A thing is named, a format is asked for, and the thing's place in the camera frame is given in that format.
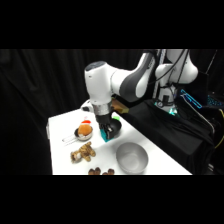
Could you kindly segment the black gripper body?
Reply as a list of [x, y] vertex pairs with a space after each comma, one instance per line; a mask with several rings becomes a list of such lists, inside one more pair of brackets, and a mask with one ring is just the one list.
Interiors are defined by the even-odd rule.
[[111, 123], [111, 114], [97, 115], [96, 121], [98, 122], [100, 128], [106, 128]]

